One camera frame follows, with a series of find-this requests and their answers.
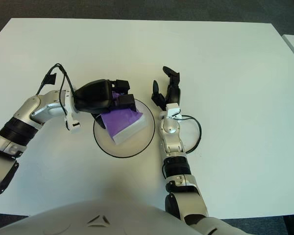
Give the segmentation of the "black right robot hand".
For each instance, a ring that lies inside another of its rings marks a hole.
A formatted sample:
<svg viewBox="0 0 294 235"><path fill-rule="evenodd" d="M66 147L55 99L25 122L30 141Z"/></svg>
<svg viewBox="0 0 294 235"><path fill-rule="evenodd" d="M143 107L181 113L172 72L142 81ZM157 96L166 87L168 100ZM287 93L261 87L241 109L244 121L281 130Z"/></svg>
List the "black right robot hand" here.
<svg viewBox="0 0 294 235"><path fill-rule="evenodd" d="M163 96L161 93L159 93L158 83L154 80L152 86L151 99L156 104L156 106L160 107L161 110L165 111L167 104L180 103L181 91L179 88L180 73L175 72L174 70L166 66L163 66L163 72L169 78L167 94L166 96Z"/></svg>

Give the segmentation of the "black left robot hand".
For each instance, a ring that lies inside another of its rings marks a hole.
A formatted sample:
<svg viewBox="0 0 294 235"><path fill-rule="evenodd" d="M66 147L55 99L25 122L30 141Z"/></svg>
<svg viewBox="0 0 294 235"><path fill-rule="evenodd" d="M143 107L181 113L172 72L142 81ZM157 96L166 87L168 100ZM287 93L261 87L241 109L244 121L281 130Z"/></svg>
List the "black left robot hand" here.
<svg viewBox="0 0 294 235"><path fill-rule="evenodd" d="M129 82L125 80L92 81L75 91L74 106L78 111L90 113L104 129L101 114L121 109L136 111L135 99L129 90Z"/></svg>

